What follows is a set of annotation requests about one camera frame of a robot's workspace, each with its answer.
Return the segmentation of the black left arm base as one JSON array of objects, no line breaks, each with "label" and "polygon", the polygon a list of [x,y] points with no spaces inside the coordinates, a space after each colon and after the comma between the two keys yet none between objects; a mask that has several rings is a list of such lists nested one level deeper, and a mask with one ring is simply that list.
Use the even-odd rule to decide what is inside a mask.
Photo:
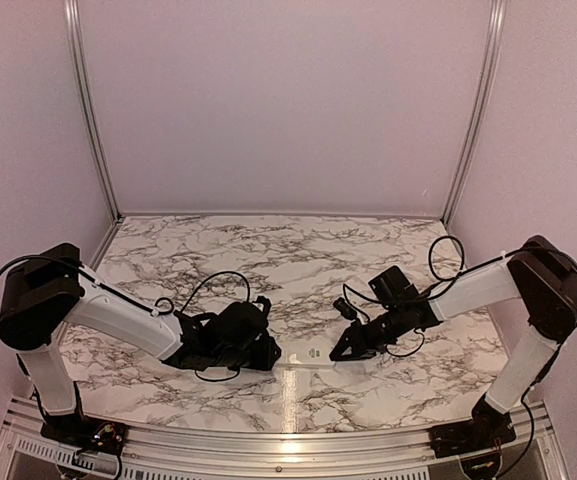
[{"label": "black left arm base", "polygon": [[83,452],[92,451],[119,456],[123,452],[127,425],[86,415],[78,390],[75,390],[75,400],[75,409],[72,413],[52,415],[43,407],[41,398],[37,398],[37,405],[43,418],[41,436],[77,447]]}]

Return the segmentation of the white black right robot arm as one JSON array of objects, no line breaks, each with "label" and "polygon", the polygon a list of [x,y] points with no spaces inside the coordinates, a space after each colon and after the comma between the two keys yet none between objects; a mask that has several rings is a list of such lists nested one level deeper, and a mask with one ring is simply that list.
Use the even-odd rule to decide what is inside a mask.
[{"label": "white black right robot arm", "polygon": [[329,354],[333,362],[372,358],[410,331],[424,332],[505,301],[523,302],[528,328],[464,425],[463,438],[474,448],[487,446],[501,433],[511,408],[548,373],[577,329],[577,262],[540,235],[424,291],[397,266],[374,277],[369,286],[370,302],[385,311],[363,323],[345,298],[337,299],[335,308],[351,324]]}]

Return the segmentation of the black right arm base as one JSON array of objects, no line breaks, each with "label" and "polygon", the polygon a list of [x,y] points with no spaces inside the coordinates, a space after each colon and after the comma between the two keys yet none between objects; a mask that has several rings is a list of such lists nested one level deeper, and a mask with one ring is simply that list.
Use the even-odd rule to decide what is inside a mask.
[{"label": "black right arm base", "polygon": [[500,413],[483,395],[469,420],[431,427],[429,438],[435,456],[445,458],[500,447],[517,436],[510,414]]}]

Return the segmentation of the white remote control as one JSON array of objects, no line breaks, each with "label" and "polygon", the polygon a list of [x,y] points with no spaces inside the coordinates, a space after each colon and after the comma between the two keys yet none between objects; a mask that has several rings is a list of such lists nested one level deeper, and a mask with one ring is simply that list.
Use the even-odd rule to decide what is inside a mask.
[{"label": "white remote control", "polygon": [[277,368],[332,369],[334,362],[329,359],[328,352],[320,346],[294,344],[282,350],[275,366]]}]

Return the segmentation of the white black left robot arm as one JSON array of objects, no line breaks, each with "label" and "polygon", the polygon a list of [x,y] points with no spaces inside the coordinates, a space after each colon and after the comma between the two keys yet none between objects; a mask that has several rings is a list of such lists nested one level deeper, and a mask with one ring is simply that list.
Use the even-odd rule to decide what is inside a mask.
[{"label": "white black left robot arm", "polygon": [[149,305],[100,278],[70,243],[9,261],[0,268],[0,285],[0,340],[19,357],[40,411],[74,445],[87,444],[95,430],[53,339],[64,323],[111,336],[178,370],[270,371],[282,355],[269,331],[269,299],[246,298],[197,315],[160,301]]}]

